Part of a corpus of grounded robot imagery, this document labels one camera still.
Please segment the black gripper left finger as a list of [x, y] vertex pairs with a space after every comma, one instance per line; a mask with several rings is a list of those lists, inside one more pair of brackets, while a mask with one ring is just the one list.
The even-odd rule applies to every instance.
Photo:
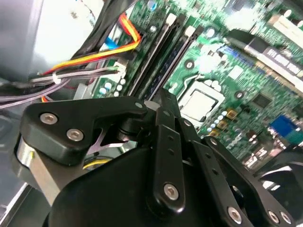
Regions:
[[20, 144], [33, 151], [29, 169], [51, 207], [70, 182], [135, 148], [181, 149], [167, 92], [151, 102], [124, 96], [30, 105]]

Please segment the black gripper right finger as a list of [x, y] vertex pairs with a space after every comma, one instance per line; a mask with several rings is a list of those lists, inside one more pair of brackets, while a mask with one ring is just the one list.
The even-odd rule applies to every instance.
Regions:
[[289, 212], [215, 138], [200, 139], [181, 117], [176, 96], [166, 93], [181, 135], [182, 155], [189, 158], [206, 189], [209, 217], [216, 227], [293, 227]]

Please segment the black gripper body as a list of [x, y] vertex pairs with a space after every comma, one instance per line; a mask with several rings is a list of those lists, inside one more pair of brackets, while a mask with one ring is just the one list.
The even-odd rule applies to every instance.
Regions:
[[135, 148], [70, 182], [46, 227], [223, 227], [200, 169], [180, 148]]

